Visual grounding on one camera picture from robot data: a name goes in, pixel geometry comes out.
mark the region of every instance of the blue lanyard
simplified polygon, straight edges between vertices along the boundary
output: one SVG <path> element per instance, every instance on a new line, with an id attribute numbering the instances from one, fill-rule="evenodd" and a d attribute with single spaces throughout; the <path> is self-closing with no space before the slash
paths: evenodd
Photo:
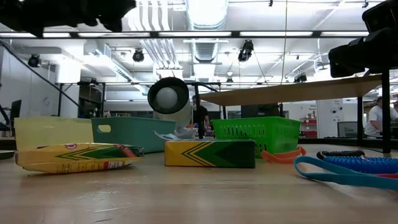
<path id="1" fill-rule="evenodd" d="M 333 172 L 334 174 L 319 173 L 319 172 L 312 172 L 312 173 L 302 172 L 297 167 L 297 164 L 301 162 L 315 165 L 322 169 Z M 313 180 L 334 182 L 341 185 L 351 185 L 357 187 L 375 187 L 379 189 L 398 190 L 398 179 L 363 174 L 309 156 L 297 157 L 294 160 L 294 167 L 299 174 Z"/>

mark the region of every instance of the shelf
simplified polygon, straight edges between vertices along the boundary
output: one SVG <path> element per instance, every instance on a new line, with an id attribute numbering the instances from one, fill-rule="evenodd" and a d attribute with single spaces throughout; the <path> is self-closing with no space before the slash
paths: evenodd
<path id="1" fill-rule="evenodd" d="M 322 82 L 205 93 L 200 95 L 200 99 L 221 106 L 329 100 L 364 96 L 379 85 L 381 85 L 381 75 L 373 75 Z"/>

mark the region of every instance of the blue coiled cord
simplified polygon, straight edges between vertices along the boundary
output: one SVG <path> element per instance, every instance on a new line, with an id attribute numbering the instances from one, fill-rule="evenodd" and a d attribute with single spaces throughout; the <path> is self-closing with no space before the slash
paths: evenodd
<path id="1" fill-rule="evenodd" d="M 396 174 L 398 173 L 398 159 L 384 157 L 337 157 L 326 156 L 325 162 L 345 167 L 365 174 Z"/>

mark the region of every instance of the person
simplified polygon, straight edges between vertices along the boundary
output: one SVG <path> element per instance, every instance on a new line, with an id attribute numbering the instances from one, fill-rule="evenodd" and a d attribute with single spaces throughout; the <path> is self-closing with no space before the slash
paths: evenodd
<path id="1" fill-rule="evenodd" d="M 365 127 L 365 135 L 381 138 L 383 133 L 382 97 L 379 97 L 376 103 L 377 105 L 369 111 L 369 119 Z M 398 113 L 391 107 L 390 116 L 391 120 L 398 122 Z"/>
<path id="2" fill-rule="evenodd" d="M 203 131 L 202 131 L 202 135 L 205 135 L 206 133 L 206 129 L 208 129 L 210 127 L 210 121 L 209 121 L 209 114 L 207 109 L 200 105 L 199 109 L 197 108 L 197 101 L 196 101 L 196 97 L 193 96 L 192 97 L 192 101 L 193 101 L 193 123 L 194 124 L 198 124 L 198 118 L 197 118 L 197 114 L 199 113 L 200 117 L 201 117 L 201 123 L 203 125 Z"/>

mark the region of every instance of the ceiling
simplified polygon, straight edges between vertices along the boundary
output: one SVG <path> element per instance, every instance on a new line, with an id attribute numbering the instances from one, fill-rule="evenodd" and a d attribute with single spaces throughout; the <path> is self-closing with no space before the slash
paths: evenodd
<path id="1" fill-rule="evenodd" d="M 204 4 L 210 0 L 200 0 Z M 369 9 L 381 1 L 369 0 Z M 269 1 L 256 0 L 229 0 L 226 16 L 225 30 L 366 30 L 361 15 L 366 10 L 362 8 L 364 1 L 350 0 L 274 0 L 272 7 L 268 6 Z M 172 30 L 187 30 L 186 12 L 184 11 L 184 0 L 168 1 L 169 25 Z M 127 18 L 123 19 L 124 31 L 129 31 Z M 7 27 L 0 26 L 0 31 L 9 31 Z M 107 31 L 102 25 L 88 27 L 79 25 L 71 27 L 51 27 L 47 32 Z M 238 51 L 245 39 L 225 39 L 228 43 L 220 44 L 221 47 L 216 56 L 215 74 L 213 81 L 225 82 L 227 72 L 232 72 L 234 82 L 267 82 L 280 83 L 292 82 L 297 68 L 307 74 L 309 81 L 328 80 L 328 70 L 319 72 L 314 68 L 314 61 L 319 60 L 317 54 L 323 54 L 322 62 L 327 63 L 327 53 L 330 49 L 339 45 L 347 44 L 351 39 L 253 39 L 254 54 L 245 64 L 239 64 Z M 134 49 L 142 48 L 137 39 L 105 39 L 104 42 L 113 50 L 113 59 L 116 59 L 132 75 L 140 80 L 150 80 L 152 77 L 153 61 L 144 51 L 144 61 L 134 62 L 132 53 Z M 190 45 L 184 44 L 182 39 L 174 39 L 176 56 L 183 68 L 183 78 L 192 80 L 195 78 L 195 71 L 192 69 L 192 55 Z M 25 47 L 60 47 L 68 50 L 74 45 L 81 44 L 81 40 L 21 40 L 16 39 L 16 45 Z M 90 72 L 82 71 L 83 77 L 111 77 L 109 72 L 102 72 L 100 67 L 90 65 Z"/>

